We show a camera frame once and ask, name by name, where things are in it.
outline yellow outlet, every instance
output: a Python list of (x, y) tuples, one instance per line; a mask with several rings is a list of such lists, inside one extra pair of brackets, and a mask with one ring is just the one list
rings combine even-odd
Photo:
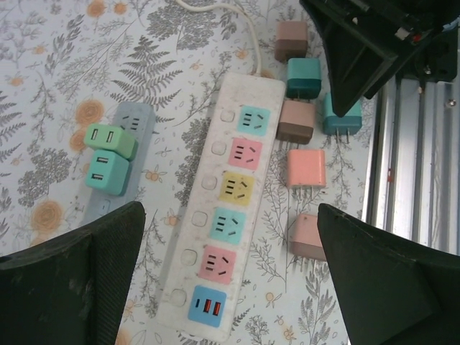
[(224, 173), (219, 200), (235, 205), (248, 206), (251, 201), (254, 178), (227, 171)]

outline orange usb port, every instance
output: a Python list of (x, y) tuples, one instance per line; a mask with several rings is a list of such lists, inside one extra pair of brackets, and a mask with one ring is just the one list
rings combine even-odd
[(211, 300), (206, 300), (206, 303), (204, 303), (203, 311), (205, 313), (209, 313), (210, 309), (211, 309)]
[(219, 314), (219, 311), (221, 311), (221, 304), (220, 302), (216, 302), (216, 304), (214, 305), (213, 315), (217, 316)]

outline teal outlet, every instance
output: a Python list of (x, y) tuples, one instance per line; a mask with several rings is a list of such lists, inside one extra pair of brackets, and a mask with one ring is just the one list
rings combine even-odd
[(120, 196), (124, 193), (128, 177), (129, 162), (117, 153), (98, 149), (89, 165), (85, 183), (88, 187)]
[(267, 133), (269, 119), (270, 110), (255, 106), (243, 106), (236, 130), (263, 137)]
[(238, 245), (242, 239), (246, 214), (218, 207), (209, 236), (217, 241)]
[(93, 150), (113, 151), (127, 160), (133, 160), (136, 157), (137, 140), (132, 134), (118, 126), (91, 124), (83, 142)]

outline white switch button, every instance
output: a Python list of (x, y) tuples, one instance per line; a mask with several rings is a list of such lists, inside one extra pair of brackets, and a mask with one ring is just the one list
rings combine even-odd
[(214, 142), (211, 151), (215, 155), (222, 156), (225, 153), (226, 148), (227, 145), (225, 145), (225, 142)]
[(175, 305), (176, 307), (182, 307), (187, 300), (187, 294), (185, 293), (184, 290), (173, 290), (171, 292), (171, 299), (170, 302), (172, 305)]
[(223, 110), (221, 112), (221, 120), (223, 122), (232, 122), (235, 118), (235, 112), (231, 110)]
[(205, 176), (201, 181), (201, 187), (207, 190), (213, 190), (217, 185), (217, 178), (214, 176)]
[(198, 254), (194, 250), (186, 249), (180, 255), (180, 262), (185, 266), (193, 266), (196, 262)]
[(192, 224), (195, 226), (205, 226), (208, 216), (203, 212), (195, 212), (192, 217)]

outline white power strip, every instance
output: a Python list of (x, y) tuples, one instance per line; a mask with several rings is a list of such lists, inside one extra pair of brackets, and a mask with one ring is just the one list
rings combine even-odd
[(228, 339), (285, 96), (279, 80), (226, 74), (157, 320)]

